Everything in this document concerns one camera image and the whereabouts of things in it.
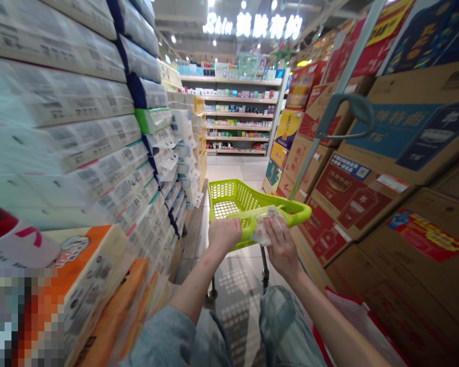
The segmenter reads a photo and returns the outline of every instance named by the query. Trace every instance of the ceiling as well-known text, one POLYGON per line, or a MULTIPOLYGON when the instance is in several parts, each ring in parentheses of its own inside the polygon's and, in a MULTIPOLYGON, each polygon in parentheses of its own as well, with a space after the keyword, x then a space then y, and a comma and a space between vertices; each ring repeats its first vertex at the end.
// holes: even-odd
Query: ceiling
POLYGON ((208 8, 209 0, 155 0, 153 8, 156 16, 156 29, 162 41, 162 52, 168 53, 170 58, 185 59, 188 57, 194 62, 236 63, 240 51, 256 50, 261 44, 260 52, 269 54, 272 50, 272 41, 268 33, 265 39, 252 37, 236 37, 236 20, 240 11, 252 15, 266 14, 270 19, 279 14, 289 19, 291 15, 303 18, 301 33, 296 40, 295 49, 304 49, 311 44, 312 37, 323 25, 322 34, 337 27, 343 22, 358 18, 360 11, 368 6, 372 0, 278 0, 277 8, 272 11, 272 0, 247 0, 246 9, 241 8, 241 0, 215 0, 213 7, 208 8), (209 35, 203 32, 202 26, 207 22, 207 14, 214 11, 221 18, 227 17, 233 22, 231 35, 209 35))

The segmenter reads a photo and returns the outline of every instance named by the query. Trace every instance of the orange package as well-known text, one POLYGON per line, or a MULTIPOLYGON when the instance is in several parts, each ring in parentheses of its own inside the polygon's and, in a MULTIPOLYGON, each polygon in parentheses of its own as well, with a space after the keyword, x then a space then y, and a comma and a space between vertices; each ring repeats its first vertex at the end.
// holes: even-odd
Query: orange package
POLYGON ((143 299, 141 300, 141 305, 139 306, 139 310, 136 315, 136 319, 129 332, 129 336, 127 337, 126 343, 124 344, 124 349, 122 350, 119 361, 122 361, 124 358, 126 358, 128 353, 133 349, 134 345, 136 344, 136 341, 138 340, 139 335, 143 331, 144 322, 146 321, 145 320, 146 306, 148 305, 148 301, 151 296, 151 291, 154 285, 157 283, 157 279, 158 279, 158 272, 155 272, 153 274, 153 277, 151 278, 151 282, 149 283, 148 288, 144 292, 144 296, 143 296, 143 299))
POLYGON ((34 355, 63 342, 64 365, 76 361, 99 314, 132 264, 127 238, 119 225, 45 232, 61 243, 61 253, 44 270, 25 307, 23 330, 12 364, 27 365, 34 355), (58 339, 54 330, 61 324, 58 339))
POLYGON ((105 306, 100 319, 85 344, 77 365, 84 367, 105 367, 109 364, 119 335, 129 323, 133 307, 139 304, 137 296, 143 292, 149 261, 143 258, 134 260, 123 283, 105 306))

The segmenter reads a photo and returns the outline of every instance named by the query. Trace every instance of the hand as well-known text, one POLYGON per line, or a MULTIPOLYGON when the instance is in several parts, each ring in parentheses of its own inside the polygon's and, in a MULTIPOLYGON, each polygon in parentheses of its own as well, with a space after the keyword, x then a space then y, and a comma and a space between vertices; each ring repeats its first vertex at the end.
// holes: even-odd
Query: hand
POLYGON ((209 226, 209 247, 211 251, 225 257, 241 238, 241 221, 216 219, 209 226))
POLYGON ((279 217, 280 225, 271 217, 264 219, 267 233, 272 241, 272 246, 267 247, 270 263, 283 276, 287 283, 295 280, 301 270, 297 256, 296 244, 291 237, 289 228, 284 219, 279 217))

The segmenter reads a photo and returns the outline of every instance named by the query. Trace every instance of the aisle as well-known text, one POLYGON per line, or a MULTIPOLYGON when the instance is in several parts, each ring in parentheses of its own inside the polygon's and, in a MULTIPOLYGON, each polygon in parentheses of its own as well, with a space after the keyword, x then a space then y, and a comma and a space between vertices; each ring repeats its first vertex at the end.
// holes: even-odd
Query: aisle
MULTIPOLYGON (((208 181, 237 178, 261 190, 267 164, 266 157, 209 156, 206 177, 208 181)), ((175 284, 182 284, 200 259, 208 245, 208 228, 209 200, 206 193, 204 206, 194 210, 192 214, 175 284), (199 228, 193 228, 196 222, 200 223, 199 228)), ((287 286, 269 262, 268 267, 269 285, 287 286)), ((215 275, 219 295, 214 304, 208 304, 207 308, 211 308, 224 324, 235 367, 265 365, 264 347, 259 331, 260 298, 263 294, 262 270, 262 256, 257 244, 229 253, 215 275)))

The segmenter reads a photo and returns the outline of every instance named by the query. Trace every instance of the jeans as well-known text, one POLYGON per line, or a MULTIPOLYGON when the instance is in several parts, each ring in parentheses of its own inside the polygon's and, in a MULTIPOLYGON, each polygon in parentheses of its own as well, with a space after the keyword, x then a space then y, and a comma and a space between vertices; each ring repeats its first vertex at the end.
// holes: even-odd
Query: jeans
MULTIPOLYGON (((260 300, 260 335, 267 367, 326 367, 296 296, 282 286, 265 290, 260 300)), ((233 366, 221 322, 203 310, 197 324, 191 366, 233 366)))

